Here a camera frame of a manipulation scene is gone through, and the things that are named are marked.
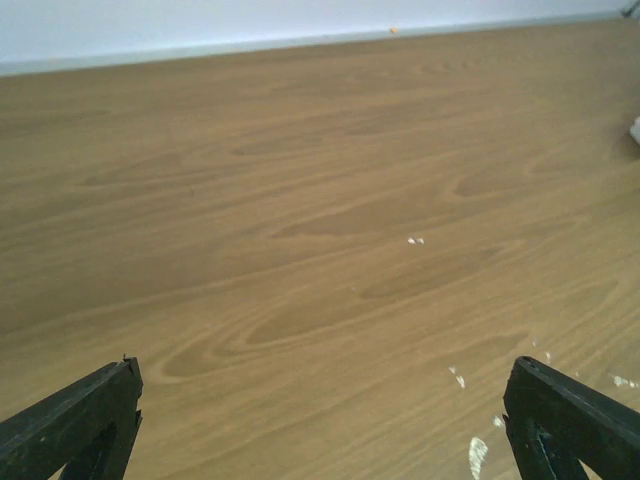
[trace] black plastic arm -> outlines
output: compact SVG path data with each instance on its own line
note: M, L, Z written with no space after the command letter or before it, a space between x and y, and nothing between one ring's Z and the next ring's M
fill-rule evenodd
M507 436L523 480L640 479L640 414L530 357L504 395Z
M0 478L121 480L140 422L136 358L110 363L0 423Z

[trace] white wall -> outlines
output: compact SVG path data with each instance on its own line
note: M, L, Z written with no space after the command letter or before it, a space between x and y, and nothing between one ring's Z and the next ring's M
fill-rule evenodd
M0 0L0 64L617 12L625 0Z

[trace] wood grain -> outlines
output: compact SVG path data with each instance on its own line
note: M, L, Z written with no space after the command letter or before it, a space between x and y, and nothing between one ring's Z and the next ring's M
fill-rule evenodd
M506 480L518 355L640 408L611 377L640 380L639 40L621 20L0 80L0 417L126 352L127 478L469 479L477 436Z

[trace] wooden floor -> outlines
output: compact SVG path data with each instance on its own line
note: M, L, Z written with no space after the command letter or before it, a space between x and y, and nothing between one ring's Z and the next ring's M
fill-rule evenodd
M473 437L515 479L517 356L640 409L612 378L640 380L638 45L620 20L0 80L0 418L126 353L129 479L471 479Z

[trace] baseboard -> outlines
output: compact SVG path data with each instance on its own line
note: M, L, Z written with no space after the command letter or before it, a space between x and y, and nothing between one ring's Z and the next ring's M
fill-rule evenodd
M230 53L271 50L311 45L326 45L348 42L362 42L394 37L412 37L444 33L458 33L478 30L517 28L532 25L552 25L577 22L593 22L620 18L619 11L606 11L595 14L572 15L563 17L540 17L526 20L484 22L446 27L424 27L403 30L399 28L392 34L389 30L374 30L310 37L274 38L239 43L219 43L212 45L187 46L163 50L123 52L112 55L93 57L57 58L55 60L34 60L27 62L0 63L0 76L20 75L26 73L44 73L52 71L78 70L86 68L106 67L148 63L182 58L196 58Z

